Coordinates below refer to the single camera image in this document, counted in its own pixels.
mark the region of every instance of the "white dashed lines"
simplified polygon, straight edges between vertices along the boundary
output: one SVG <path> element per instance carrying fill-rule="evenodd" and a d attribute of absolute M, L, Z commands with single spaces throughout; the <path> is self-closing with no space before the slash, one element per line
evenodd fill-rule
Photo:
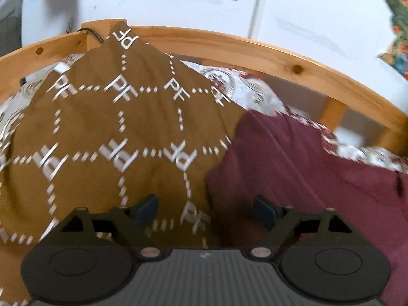
<path fill-rule="evenodd" d="M 187 191 L 187 198 L 191 198 L 191 189 L 190 189 L 190 181 L 187 178 L 187 174 L 184 173 L 184 183 L 186 185 L 186 191 Z"/>
<path fill-rule="evenodd" d="M 222 147 L 224 147 L 226 150 L 228 149 L 228 146 L 222 141 L 220 140 L 220 144 Z"/>
<path fill-rule="evenodd" d="M 122 133 L 123 131 L 125 131 L 126 129 L 126 125 L 125 123 L 125 118 L 123 117 L 123 110 L 121 110 L 118 114 L 119 119 L 119 124 L 120 124 L 120 128 L 119 128 L 119 132 Z"/>
<path fill-rule="evenodd" d="M 139 88 L 139 93 L 156 93 L 158 91 L 158 87 L 148 87 L 148 88 L 144 88 L 143 86 Z"/>
<path fill-rule="evenodd" d="M 9 241 L 9 235 L 6 233 L 6 231 L 3 228 L 0 228 L 0 240 L 3 243 L 7 243 Z"/>
<path fill-rule="evenodd" d="M 81 161 L 84 162 L 89 156 L 88 152 L 85 152 L 85 154 L 82 156 Z"/>
<path fill-rule="evenodd" d="M 24 240 L 25 240 L 25 235 L 21 235 L 18 240 L 18 243 L 21 245 L 24 242 Z"/>
<path fill-rule="evenodd" d="M 54 200 L 55 200 L 55 194 L 51 194 L 50 198 L 48 199 L 48 204 L 51 206 Z"/>
<path fill-rule="evenodd" d="M 218 155 L 220 153 L 220 150 L 218 149 L 217 146 L 214 146 L 214 147 L 205 147 L 205 146 L 203 146 L 202 151 L 203 151 L 204 155 L 207 155 L 207 154 L 210 154 L 210 155 L 216 154 L 216 155 Z"/>
<path fill-rule="evenodd" d="M 77 152 L 74 156 L 73 156 L 73 158 L 72 158 L 72 161 L 76 161 L 76 160 L 78 160 L 78 157 L 80 157 L 81 156 L 81 153 L 79 153 L 79 152 Z"/>
<path fill-rule="evenodd" d="M 205 93 L 205 94 L 209 94 L 210 93 L 210 91 L 208 90 L 208 89 L 206 89 L 206 88 L 204 88 L 204 89 L 202 89 L 202 88 L 199 88 L 199 89 L 195 89 L 195 88 L 193 88 L 193 89 L 191 89 L 191 93 L 193 93 L 193 94 L 195 94 L 195 93 Z"/>
<path fill-rule="evenodd" d="M 51 194 L 52 190 L 54 189 L 54 184 L 51 184 L 48 189 L 47 189 L 47 193 Z"/>
<path fill-rule="evenodd" d="M 123 186 L 123 183 L 125 182 L 125 178 L 122 176 L 120 179 L 119 179 L 119 183 L 118 183 L 118 186 L 121 188 L 122 186 Z"/>
<path fill-rule="evenodd" d="M 27 241 L 26 241 L 26 245 L 31 245 L 31 243 L 33 242 L 33 240 L 34 240 L 34 237 L 33 237 L 33 236 L 28 237 L 28 239 L 27 239 Z"/>
<path fill-rule="evenodd" d="M 153 230 L 153 231 L 156 231 L 158 227 L 159 227 L 159 222 L 158 222 L 158 220 L 154 220 L 154 221 L 153 221 L 152 230 Z"/>
<path fill-rule="evenodd" d="M 162 221 L 162 226 L 160 227 L 161 231 L 166 231 L 166 227 L 167 227 L 167 220 L 163 220 Z"/>
<path fill-rule="evenodd" d="M 122 199 L 122 202 L 120 203 L 122 206 L 125 206 L 126 204 L 127 204 L 127 201 L 128 201 L 128 197 L 127 196 L 124 196 L 123 197 L 123 199 Z"/>
<path fill-rule="evenodd" d="M 53 215 L 54 213 L 55 213 L 55 210 L 57 209 L 57 205 L 56 204 L 53 204 L 52 206 L 51 206 L 51 208 L 50 208 L 50 210 L 49 210 L 49 214 L 50 215 Z"/>
<path fill-rule="evenodd" d="M 152 238 L 152 229 L 150 229 L 149 227 L 147 227 L 146 229 L 144 229 L 144 234 L 148 237 L 148 238 Z"/>
<path fill-rule="evenodd" d="M 89 161 L 90 161 L 90 162 L 94 162 L 95 159 L 97 158 L 97 156 L 98 156 L 98 153 L 97 153 L 97 152 L 94 152 L 94 153 L 92 154 L 92 156 L 89 158 Z"/>
<path fill-rule="evenodd" d="M 181 116 L 182 111 L 180 108 L 177 109 L 177 113 L 179 114 L 180 131 L 183 131 L 184 130 L 183 117 Z"/>
<path fill-rule="evenodd" d="M 126 61 L 125 61 L 125 59 L 126 59 L 126 55 L 125 54 L 123 54 L 122 55 L 122 58 L 123 58 L 123 60 L 122 60 L 122 71 L 125 71 L 126 70 L 126 66 L 125 66 L 125 64 L 126 64 Z"/>
<path fill-rule="evenodd" d="M 119 197 L 123 198 L 125 196 L 125 194 L 126 194 L 126 190 L 127 190 L 127 188 L 125 186 L 122 186 L 122 188 L 120 189 L 120 192 L 119 192 Z"/>
<path fill-rule="evenodd" d="M 59 117 L 60 114 L 61 114 L 61 109 L 58 109 L 58 110 L 55 112 L 55 114 L 54 114 L 55 117 L 56 117 L 56 120 L 54 121 L 55 129 L 54 129 L 54 131 L 52 132 L 53 134 L 56 134 L 56 133 L 58 132 L 58 130 L 60 129 L 60 126 L 59 126 L 59 123 L 60 123 L 60 121 L 61 121 L 61 118 Z"/>

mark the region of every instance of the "wooden slat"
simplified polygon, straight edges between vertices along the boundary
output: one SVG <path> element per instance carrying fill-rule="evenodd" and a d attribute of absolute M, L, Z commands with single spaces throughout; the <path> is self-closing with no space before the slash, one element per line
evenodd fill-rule
<path fill-rule="evenodd" d="M 86 33 L 70 33 L 20 48 L 0 57 L 0 102 L 20 88 L 20 79 L 61 61 L 70 54 L 86 52 Z"/>
<path fill-rule="evenodd" d="M 384 147 L 394 154 L 403 155 L 408 148 L 408 133 L 384 129 L 375 145 Z"/>
<path fill-rule="evenodd" d="M 119 21 L 127 23 L 125 19 L 103 19 L 101 21 L 83 23 L 81 25 L 81 28 L 91 28 L 95 30 L 97 33 L 99 33 L 103 40 L 105 40 L 105 38 L 111 33 L 111 30 L 113 29 L 115 24 Z M 98 39 L 95 38 L 93 34 L 89 32 L 87 32 L 87 34 L 88 34 L 88 50 L 94 49 L 101 45 L 101 43 L 98 41 Z"/>
<path fill-rule="evenodd" d="M 106 37 L 118 20 L 104 20 L 83 24 Z M 322 120 L 333 127 L 338 125 L 341 107 L 348 106 L 384 125 L 386 130 L 378 144 L 395 150 L 405 142 L 408 116 L 392 103 L 364 85 L 336 70 L 271 45 L 203 30 L 160 26 L 132 26 L 136 35 L 164 52 L 203 59 L 206 63 L 270 74 L 292 81 L 327 95 L 341 104 L 334 104 Z M 0 58 L 0 101 L 16 89 L 21 78 L 51 65 L 74 53 L 84 53 L 99 44 L 86 32 L 76 32 L 44 40 L 21 48 Z"/>
<path fill-rule="evenodd" d="M 336 99 L 389 129 L 405 131 L 408 116 L 403 111 L 354 79 L 304 56 L 229 34 L 159 26 L 131 28 L 161 51 L 271 74 Z"/>
<path fill-rule="evenodd" d="M 322 115 L 320 116 L 319 123 L 334 131 L 343 120 L 347 108 L 348 107 L 344 103 L 328 97 Z"/>
<path fill-rule="evenodd" d="M 223 63 L 223 62 L 219 62 L 219 61 L 204 59 L 204 60 L 202 60 L 201 64 L 204 65 L 204 66 L 230 68 L 230 69 L 236 69 L 236 70 L 244 71 L 244 72 L 253 74 L 254 76 L 256 76 L 256 77 L 258 77 L 260 79 L 265 79 L 265 77 L 266 77 L 266 75 L 263 72 L 259 72 L 259 71 L 256 71 L 256 70 L 248 69 L 248 68 L 245 68 L 245 67 L 239 67 L 239 66 L 235 66 L 233 64 Z"/>

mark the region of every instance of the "maroon blanket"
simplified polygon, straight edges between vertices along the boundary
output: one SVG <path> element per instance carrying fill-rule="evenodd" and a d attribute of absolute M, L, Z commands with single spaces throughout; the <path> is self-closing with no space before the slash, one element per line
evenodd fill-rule
<path fill-rule="evenodd" d="M 382 301 L 402 306 L 408 297 L 407 175 L 333 156 L 317 129 L 250 111 L 207 185 L 226 245 L 253 244 L 266 234 L 251 217 L 257 194 L 302 212 L 334 207 L 388 257 L 392 274 Z"/>

